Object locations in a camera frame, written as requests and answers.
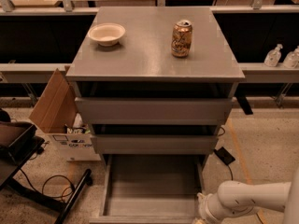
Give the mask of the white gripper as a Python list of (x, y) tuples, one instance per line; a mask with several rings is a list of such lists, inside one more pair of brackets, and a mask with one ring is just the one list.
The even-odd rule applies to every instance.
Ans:
[(203, 193), (198, 193), (197, 199), (198, 217), (193, 220), (192, 224), (215, 224), (214, 218), (208, 209), (207, 196)]

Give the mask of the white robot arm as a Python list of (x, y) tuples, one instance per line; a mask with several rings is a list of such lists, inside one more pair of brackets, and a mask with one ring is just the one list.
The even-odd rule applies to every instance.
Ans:
[(226, 218), (251, 216), (260, 208), (282, 212), (282, 224), (299, 224), (299, 169), (291, 182), (249, 185), (221, 183), (214, 194), (197, 194), (198, 214), (192, 224), (221, 224)]

